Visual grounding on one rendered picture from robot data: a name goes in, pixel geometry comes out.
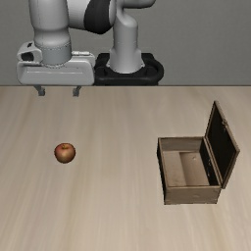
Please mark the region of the red apple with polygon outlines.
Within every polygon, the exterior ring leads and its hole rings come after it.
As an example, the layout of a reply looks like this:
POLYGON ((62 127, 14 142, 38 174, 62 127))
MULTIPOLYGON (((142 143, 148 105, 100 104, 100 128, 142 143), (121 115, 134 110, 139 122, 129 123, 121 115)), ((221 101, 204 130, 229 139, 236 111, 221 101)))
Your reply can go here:
POLYGON ((60 143, 54 150, 56 160, 61 164, 71 162, 75 157, 75 148, 71 143, 60 143))

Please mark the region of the brown wooden box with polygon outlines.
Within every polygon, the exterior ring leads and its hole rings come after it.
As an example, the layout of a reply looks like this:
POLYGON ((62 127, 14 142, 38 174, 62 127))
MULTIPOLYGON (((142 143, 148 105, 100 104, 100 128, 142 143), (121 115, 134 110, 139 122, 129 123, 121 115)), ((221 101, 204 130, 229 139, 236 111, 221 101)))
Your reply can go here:
POLYGON ((216 204, 222 186, 205 137, 159 137, 164 204, 216 204))

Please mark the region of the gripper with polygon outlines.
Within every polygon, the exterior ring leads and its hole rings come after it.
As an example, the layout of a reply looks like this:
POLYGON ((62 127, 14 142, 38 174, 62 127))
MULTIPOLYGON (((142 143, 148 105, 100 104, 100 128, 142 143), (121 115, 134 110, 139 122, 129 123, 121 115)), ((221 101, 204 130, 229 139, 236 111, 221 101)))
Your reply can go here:
POLYGON ((38 96, 45 96, 45 86, 76 86, 73 97, 81 87, 94 83, 95 56, 90 52, 73 51, 71 59, 62 66, 45 66, 42 52, 33 41, 24 43, 17 54, 17 77, 22 85, 34 85, 38 96))

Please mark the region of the brown wooden box lid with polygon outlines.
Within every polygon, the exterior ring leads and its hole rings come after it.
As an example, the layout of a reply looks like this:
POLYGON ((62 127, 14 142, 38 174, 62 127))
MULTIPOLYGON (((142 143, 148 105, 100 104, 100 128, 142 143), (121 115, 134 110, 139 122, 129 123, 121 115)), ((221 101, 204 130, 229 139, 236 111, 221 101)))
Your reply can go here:
POLYGON ((205 138, 220 185, 226 188, 240 150, 219 101, 213 103, 205 138))

